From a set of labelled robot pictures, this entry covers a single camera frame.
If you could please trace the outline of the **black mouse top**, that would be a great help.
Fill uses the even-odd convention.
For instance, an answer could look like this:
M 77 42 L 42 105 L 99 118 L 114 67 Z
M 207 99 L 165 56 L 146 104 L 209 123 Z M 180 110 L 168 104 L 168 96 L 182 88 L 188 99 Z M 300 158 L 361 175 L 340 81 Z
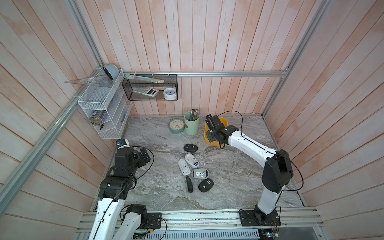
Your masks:
M 188 153 L 195 153 L 198 150 L 198 146 L 194 144 L 185 144 L 183 149 Z

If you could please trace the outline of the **grey white mouse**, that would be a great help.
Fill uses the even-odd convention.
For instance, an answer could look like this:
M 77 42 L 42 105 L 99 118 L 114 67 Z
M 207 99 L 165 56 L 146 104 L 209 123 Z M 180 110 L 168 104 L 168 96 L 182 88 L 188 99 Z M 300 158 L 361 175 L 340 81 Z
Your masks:
M 192 177 L 195 179 L 205 180 L 209 177 L 209 171 L 204 168 L 197 168 L 192 170 Z

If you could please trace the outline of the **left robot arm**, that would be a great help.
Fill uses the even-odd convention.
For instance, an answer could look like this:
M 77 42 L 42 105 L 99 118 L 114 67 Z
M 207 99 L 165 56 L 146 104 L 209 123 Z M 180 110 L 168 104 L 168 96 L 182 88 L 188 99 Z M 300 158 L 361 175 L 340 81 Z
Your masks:
M 101 182 L 97 215 L 91 230 L 91 240 L 111 240 L 129 190 L 137 180 L 138 168 L 151 161 L 148 149 L 121 147 L 115 154 L 115 164 Z

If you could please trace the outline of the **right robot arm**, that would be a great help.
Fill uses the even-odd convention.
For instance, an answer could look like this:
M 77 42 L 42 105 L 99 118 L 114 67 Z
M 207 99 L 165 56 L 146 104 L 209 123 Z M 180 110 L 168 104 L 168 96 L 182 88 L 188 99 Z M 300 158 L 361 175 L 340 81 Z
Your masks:
M 284 150 L 273 150 L 249 138 L 241 128 L 225 126 L 219 116 L 207 115 L 206 131 L 210 142 L 217 141 L 219 146 L 232 146 L 254 159 L 262 168 L 262 196 L 250 217 L 257 225 L 265 225 L 276 216 L 277 203 L 282 191 L 294 176 L 289 154 Z

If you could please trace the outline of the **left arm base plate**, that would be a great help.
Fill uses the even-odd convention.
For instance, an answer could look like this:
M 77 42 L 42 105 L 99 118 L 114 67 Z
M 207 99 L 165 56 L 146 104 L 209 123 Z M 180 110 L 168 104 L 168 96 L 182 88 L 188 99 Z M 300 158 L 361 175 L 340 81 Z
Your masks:
M 142 216 L 141 224 L 138 229 L 160 229 L 162 226 L 162 213 L 147 213 Z

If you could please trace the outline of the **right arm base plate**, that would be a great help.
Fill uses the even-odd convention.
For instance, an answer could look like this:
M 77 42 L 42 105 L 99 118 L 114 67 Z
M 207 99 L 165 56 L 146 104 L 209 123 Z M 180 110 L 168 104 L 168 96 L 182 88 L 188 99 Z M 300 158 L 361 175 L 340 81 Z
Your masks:
M 274 210 L 266 215 L 262 211 L 245 211 L 240 209 L 238 211 L 241 224 L 243 227 L 259 227 L 259 226 L 273 226 L 279 227 L 281 225 L 279 213 Z

